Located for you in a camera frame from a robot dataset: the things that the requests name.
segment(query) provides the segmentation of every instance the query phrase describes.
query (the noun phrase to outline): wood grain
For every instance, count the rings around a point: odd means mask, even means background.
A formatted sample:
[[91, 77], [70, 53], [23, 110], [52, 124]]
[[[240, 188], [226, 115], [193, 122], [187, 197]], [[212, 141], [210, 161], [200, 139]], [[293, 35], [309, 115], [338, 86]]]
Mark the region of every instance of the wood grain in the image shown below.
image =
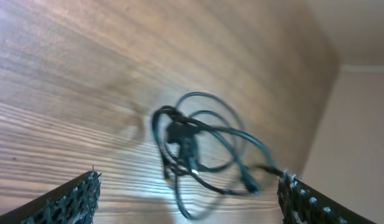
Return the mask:
[[[300, 173], [337, 66], [302, 0], [0, 0], [0, 214], [94, 165], [96, 223], [184, 222], [149, 119], [190, 91], [229, 102]], [[198, 98], [183, 109], [225, 113]], [[229, 159], [208, 136], [201, 145], [207, 164]], [[225, 186], [235, 172], [204, 178]], [[279, 223], [268, 186], [202, 223]], [[190, 179], [182, 193], [193, 212], [216, 197]]]

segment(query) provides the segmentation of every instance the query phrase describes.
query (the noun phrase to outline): power cord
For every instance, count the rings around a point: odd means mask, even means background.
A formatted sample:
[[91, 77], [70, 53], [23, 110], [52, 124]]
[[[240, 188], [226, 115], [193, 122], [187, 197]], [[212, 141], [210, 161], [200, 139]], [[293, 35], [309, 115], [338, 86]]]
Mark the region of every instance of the power cord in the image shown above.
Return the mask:
[[[206, 98], [211, 98], [216, 102], [220, 103], [224, 106], [233, 116], [235, 121], [238, 124], [237, 130], [230, 126], [230, 123], [220, 114], [209, 111], [209, 110], [201, 110], [196, 111], [189, 116], [184, 116], [180, 111], [179, 107], [181, 104], [188, 98], [193, 96], [202, 96]], [[160, 118], [162, 115], [166, 114], [171, 119], [171, 123], [166, 128], [167, 139], [165, 141], [161, 138], [161, 133], [159, 130]], [[210, 126], [205, 124], [197, 119], [196, 116], [207, 114], [210, 116], [214, 116], [219, 119], [225, 126]], [[245, 132], [245, 126], [242, 123], [239, 116], [236, 114], [235, 110], [229, 106], [226, 102], [219, 99], [218, 97], [211, 95], [209, 93], [202, 92], [192, 92], [182, 96], [175, 107], [173, 106], [163, 106], [154, 112], [152, 117], [152, 133], [154, 140], [159, 148], [159, 152], [162, 159], [163, 164], [163, 175], [168, 184], [174, 190], [175, 198], [177, 205], [179, 207], [180, 212], [186, 218], [190, 220], [200, 220], [205, 218], [209, 213], [204, 213], [203, 215], [195, 216], [191, 215], [182, 201], [182, 197], [180, 196], [179, 190], [179, 178], [184, 175], [192, 176], [198, 183], [203, 185], [205, 188], [212, 190], [214, 192], [220, 193], [222, 195], [238, 195], [238, 196], [247, 196], [251, 194], [259, 194], [260, 185], [256, 182], [256, 180], [251, 176], [250, 171], [253, 169], [263, 169], [264, 171], [282, 177], [283, 172], [278, 170], [274, 164], [274, 161], [271, 158], [271, 153], [268, 148], [259, 140], [254, 138], [252, 135]], [[218, 139], [223, 146], [229, 151], [232, 155], [232, 160], [227, 162], [222, 166], [217, 167], [207, 167], [200, 163], [199, 156], [199, 147], [197, 144], [196, 135], [201, 132], [208, 132], [213, 137]], [[232, 144], [230, 144], [221, 133], [227, 133], [232, 136]], [[240, 150], [236, 150], [237, 140], [236, 137], [242, 138], [242, 143], [240, 145]], [[254, 167], [247, 167], [241, 161], [241, 158], [244, 156], [246, 152], [246, 142], [249, 141], [254, 144], [258, 149], [261, 149], [266, 163], [268, 165], [256, 165]], [[179, 147], [177, 155], [174, 155], [168, 144], [176, 144]], [[232, 189], [221, 189], [211, 184], [208, 184], [204, 180], [199, 177], [199, 172], [209, 172], [209, 173], [219, 173], [225, 171], [232, 164], [236, 163], [240, 170], [241, 181], [243, 182], [247, 192], [240, 192]], [[171, 181], [171, 176], [169, 172], [172, 172], [173, 183]]]

